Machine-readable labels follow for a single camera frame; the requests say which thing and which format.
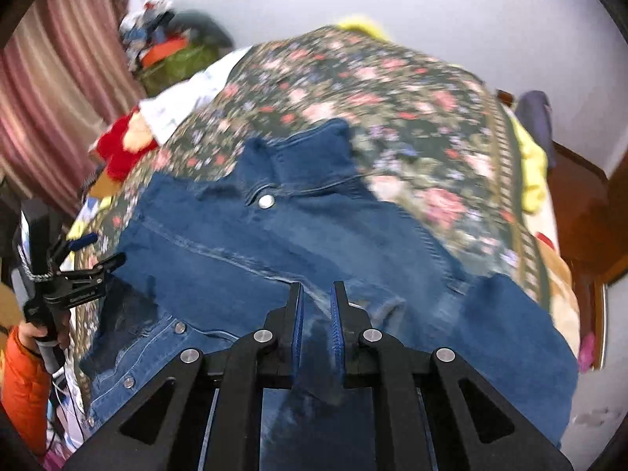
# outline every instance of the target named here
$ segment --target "floral blanket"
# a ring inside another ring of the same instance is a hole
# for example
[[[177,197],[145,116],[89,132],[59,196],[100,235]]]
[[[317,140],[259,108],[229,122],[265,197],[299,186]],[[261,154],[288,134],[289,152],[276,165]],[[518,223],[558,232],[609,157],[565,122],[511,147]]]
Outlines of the floral blanket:
[[[92,222],[102,237],[77,266],[115,251],[154,171],[218,179],[253,134],[287,137],[332,117],[353,126],[356,164],[379,199],[415,215],[468,270],[507,274],[548,308],[547,272],[522,223],[517,141],[495,98],[459,67],[334,27],[253,47],[218,97],[136,166]],[[98,313],[98,302],[77,308],[74,363]],[[87,378],[75,371],[89,401]]]

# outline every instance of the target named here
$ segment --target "white wall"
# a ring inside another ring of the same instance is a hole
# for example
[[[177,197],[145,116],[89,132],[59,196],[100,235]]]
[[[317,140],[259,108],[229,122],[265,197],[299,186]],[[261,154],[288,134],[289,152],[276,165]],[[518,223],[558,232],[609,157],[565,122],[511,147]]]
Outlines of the white wall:
[[[628,44],[598,0],[174,2],[207,11],[238,46],[362,13],[396,42],[461,64],[489,86],[547,92],[555,140],[607,173],[628,145]]]

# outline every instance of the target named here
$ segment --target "hand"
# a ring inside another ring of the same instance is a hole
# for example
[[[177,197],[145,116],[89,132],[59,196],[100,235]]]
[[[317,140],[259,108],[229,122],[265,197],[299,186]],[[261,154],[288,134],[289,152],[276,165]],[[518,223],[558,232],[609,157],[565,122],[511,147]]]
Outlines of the hand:
[[[62,349],[67,349],[70,345],[70,311],[64,311],[59,317],[61,327],[57,328],[57,340]],[[48,330],[45,327],[38,327],[27,322],[20,322],[18,326],[18,338],[20,343],[30,351],[39,354],[39,347],[35,338],[46,336]]]

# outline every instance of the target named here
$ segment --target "yellow cloth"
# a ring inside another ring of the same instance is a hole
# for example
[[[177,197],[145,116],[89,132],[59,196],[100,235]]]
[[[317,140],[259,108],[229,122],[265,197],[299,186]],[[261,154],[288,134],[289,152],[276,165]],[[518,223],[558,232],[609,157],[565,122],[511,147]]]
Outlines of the yellow cloth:
[[[337,26],[342,30],[361,32],[369,37],[373,37],[373,39],[379,39],[385,42],[390,41],[386,33],[379,27],[379,25],[373,23],[373,21],[365,16],[355,15],[348,17],[340,21]]]
[[[566,339],[575,357],[580,351],[580,308],[571,289],[571,271],[552,248],[537,239],[549,279],[549,314],[554,327]]]
[[[521,125],[513,111],[504,106],[508,117],[513,124],[514,134],[519,142],[521,151],[521,170],[523,176],[523,194],[521,202],[523,210],[530,214],[537,212],[547,198],[547,168],[548,159],[545,152],[539,147],[532,136]]]
[[[105,210],[110,205],[111,205],[111,196],[107,196],[103,198],[98,205],[98,212]],[[73,240],[73,239],[78,239],[79,237],[81,237],[85,233],[87,225],[90,221],[75,220],[72,226],[70,227],[70,231],[65,236],[65,239]],[[64,260],[64,264],[65,262],[68,262],[69,264],[74,264],[75,256],[76,255],[74,251],[71,251],[70,253],[68,253],[68,256]]]

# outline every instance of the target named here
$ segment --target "black metal bracket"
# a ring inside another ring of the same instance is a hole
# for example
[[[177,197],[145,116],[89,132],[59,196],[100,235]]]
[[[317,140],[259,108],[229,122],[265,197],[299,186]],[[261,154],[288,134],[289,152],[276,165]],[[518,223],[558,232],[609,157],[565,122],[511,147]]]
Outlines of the black metal bracket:
[[[208,420],[206,471],[259,469],[264,388],[290,389],[298,368],[303,294],[230,349],[187,349],[68,460],[65,469],[197,470]],[[407,349],[332,291],[337,363],[347,388],[372,389],[381,471],[569,471],[569,461],[459,355]]]
[[[43,299],[49,307],[58,310],[69,310],[99,299],[106,293],[109,275],[124,265],[125,261],[124,253],[116,253],[98,262],[91,269],[67,271],[57,269],[46,293],[43,294]]]

